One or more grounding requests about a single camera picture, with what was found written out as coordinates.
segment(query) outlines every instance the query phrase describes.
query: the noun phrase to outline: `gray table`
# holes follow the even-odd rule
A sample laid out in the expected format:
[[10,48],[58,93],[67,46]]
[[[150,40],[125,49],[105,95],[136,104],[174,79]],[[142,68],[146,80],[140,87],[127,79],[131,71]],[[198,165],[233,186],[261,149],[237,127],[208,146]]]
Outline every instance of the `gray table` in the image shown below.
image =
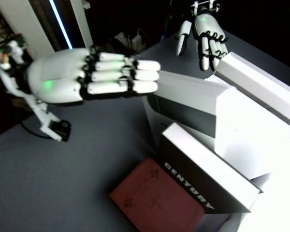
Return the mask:
[[[287,66],[228,36],[229,50],[290,80]],[[188,43],[180,58],[173,38],[142,57],[158,60],[166,71],[206,78],[210,72],[200,71],[194,41]],[[36,138],[19,125],[0,136],[0,232],[135,231],[108,193],[154,154],[141,99],[90,101],[53,112],[72,123],[67,143]],[[38,132],[34,116],[24,123]],[[216,232],[226,218],[206,215],[196,231]]]

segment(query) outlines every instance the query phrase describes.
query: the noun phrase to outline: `led light strip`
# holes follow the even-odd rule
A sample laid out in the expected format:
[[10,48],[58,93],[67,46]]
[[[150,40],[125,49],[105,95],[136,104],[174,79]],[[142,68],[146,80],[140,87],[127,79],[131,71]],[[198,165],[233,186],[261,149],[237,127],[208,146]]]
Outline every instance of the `led light strip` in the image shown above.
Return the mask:
[[54,0],[49,0],[49,3],[50,3],[50,5],[51,5],[52,8],[53,8],[53,11],[54,11],[54,13],[55,13],[56,19],[57,19],[57,21],[58,21],[58,23],[59,23],[59,26],[60,26],[60,28],[61,28],[61,31],[62,31],[62,33],[63,33],[63,36],[64,36],[66,42],[67,42],[67,45],[68,45],[69,49],[73,49],[72,44],[71,44],[71,42],[70,42],[70,39],[69,39],[69,37],[68,37],[68,34],[67,34],[67,32],[66,32],[66,30],[65,30],[65,28],[64,28],[64,25],[63,25],[63,23],[62,23],[62,21],[61,21],[60,16],[59,16],[59,13],[58,13],[58,10],[57,10],[56,5],[55,5],[55,3],[54,3]]

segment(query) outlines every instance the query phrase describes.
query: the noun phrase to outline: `robotic arm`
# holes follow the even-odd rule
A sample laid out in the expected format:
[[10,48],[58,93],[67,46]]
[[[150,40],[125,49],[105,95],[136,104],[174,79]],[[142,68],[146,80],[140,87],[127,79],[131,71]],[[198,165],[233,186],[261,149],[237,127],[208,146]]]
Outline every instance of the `robotic arm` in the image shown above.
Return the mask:
[[134,97],[155,92],[160,64],[121,54],[77,48],[23,59],[22,42],[10,41],[0,52],[0,78],[7,90],[24,98],[41,122],[40,130],[56,141],[67,141],[71,125],[47,110],[48,104]]
[[192,28],[194,37],[198,41],[197,50],[199,50],[201,67],[204,71],[208,70],[210,60],[215,69],[219,60],[228,53],[225,45],[228,39],[212,15],[213,12],[217,12],[220,9],[220,5],[215,1],[208,0],[202,3],[196,1],[191,6],[192,18],[182,24],[178,33],[176,55],[180,56],[186,49],[187,39]]

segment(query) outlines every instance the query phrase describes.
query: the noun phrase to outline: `white fingertip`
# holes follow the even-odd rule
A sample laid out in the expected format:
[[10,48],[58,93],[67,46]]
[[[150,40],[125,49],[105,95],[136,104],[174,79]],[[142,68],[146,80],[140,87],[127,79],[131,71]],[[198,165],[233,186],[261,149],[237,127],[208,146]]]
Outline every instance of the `white fingertip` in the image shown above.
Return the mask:
[[176,47],[176,55],[179,56],[181,50],[182,50],[182,47],[183,47],[183,44],[184,44],[184,39],[185,39],[185,35],[180,35],[179,38],[178,38],[178,42],[177,42],[177,47]]
[[95,67],[97,71],[110,71],[110,70],[121,70],[125,66],[125,62],[120,62],[120,61],[106,61],[102,62],[99,61],[96,63]]
[[153,60],[138,60],[137,69],[159,71],[161,66],[157,61]]
[[201,42],[202,42],[202,53],[205,55],[209,55],[208,38],[202,37]]
[[220,42],[216,42],[216,48],[217,48],[217,51],[218,51],[218,53],[217,53],[217,55],[219,56],[219,57],[222,57],[221,56],[221,54],[222,54],[222,48],[221,48],[221,44],[220,44]]
[[209,41],[209,47],[211,48],[212,54],[215,55],[215,56],[217,56],[217,53],[216,53],[217,47],[216,47],[215,40],[210,40]]
[[151,70],[137,70],[135,79],[142,81],[157,81],[159,79],[159,74]]
[[153,81],[134,81],[133,90],[137,93],[153,93],[158,90],[158,84]]
[[101,52],[99,56],[100,61],[123,61],[125,56],[122,54]]
[[91,74],[92,81],[117,81],[123,76],[120,71],[102,71],[102,72],[93,72]]
[[209,68],[209,58],[208,57],[203,57],[202,58],[202,69],[204,71],[208,70]]
[[218,64],[219,64],[219,59],[218,58],[214,58],[213,59],[213,67],[214,67],[214,69],[217,68]]
[[222,55],[222,57],[225,57],[229,52],[228,52],[228,49],[227,49],[227,46],[226,46],[226,44],[225,43],[222,43],[221,44],[221,51],[224,53],[223,55]]
[[128,90],[127,82],[109,81],[89,83],[87,91],[89,94],[104,94],[104,93],[121,93]]

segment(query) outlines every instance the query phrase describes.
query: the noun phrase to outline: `dark red book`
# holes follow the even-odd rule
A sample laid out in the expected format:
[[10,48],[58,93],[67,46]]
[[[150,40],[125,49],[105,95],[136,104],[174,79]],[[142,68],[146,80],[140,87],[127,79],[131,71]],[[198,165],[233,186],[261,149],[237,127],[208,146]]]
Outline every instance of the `dark red book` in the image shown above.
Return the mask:
[[191,232],[204,215],[203,207],[151,158],[110,197],[141,232]]

